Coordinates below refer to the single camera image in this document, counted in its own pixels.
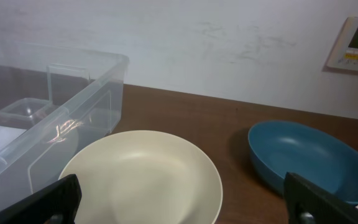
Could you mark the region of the blue plate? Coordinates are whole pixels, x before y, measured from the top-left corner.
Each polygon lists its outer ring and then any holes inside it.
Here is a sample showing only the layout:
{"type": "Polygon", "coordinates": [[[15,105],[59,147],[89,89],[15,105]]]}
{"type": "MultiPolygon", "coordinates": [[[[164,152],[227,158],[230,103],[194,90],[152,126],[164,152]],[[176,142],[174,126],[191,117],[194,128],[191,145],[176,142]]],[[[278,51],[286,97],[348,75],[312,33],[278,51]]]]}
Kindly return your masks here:
{"type": "Polygon", "coordinates": [[[290,121],[264,121],[248,132],[250,159],[259,177],[283,194],[294,172],[341,200],[358,205],[358,152],[318,129],[290,121]]]}

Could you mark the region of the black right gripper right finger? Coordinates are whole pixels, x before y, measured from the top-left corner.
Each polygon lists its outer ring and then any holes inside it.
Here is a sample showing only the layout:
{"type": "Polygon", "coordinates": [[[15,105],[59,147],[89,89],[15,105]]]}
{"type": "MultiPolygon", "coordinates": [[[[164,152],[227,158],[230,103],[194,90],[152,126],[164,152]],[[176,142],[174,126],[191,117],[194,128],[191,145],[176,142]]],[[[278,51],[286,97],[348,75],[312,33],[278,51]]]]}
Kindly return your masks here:
{"type": "Polygon", "coordinates": [[[283,198],[289,224],[358,224],[358,208],[296,173],[286,173],[283,198]]]}

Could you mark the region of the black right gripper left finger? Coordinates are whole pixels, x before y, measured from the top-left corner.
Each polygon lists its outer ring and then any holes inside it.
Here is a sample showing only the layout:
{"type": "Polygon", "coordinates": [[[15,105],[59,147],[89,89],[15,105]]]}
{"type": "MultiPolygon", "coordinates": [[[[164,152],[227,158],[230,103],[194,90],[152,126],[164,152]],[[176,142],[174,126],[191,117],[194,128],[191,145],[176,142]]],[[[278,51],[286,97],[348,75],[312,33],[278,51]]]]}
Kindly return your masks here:
{"type": "Polygon", "coordinates": [[[82,198],[79,180],[70,174],[0,211],[0,224],[74,223],[82,198]]]}

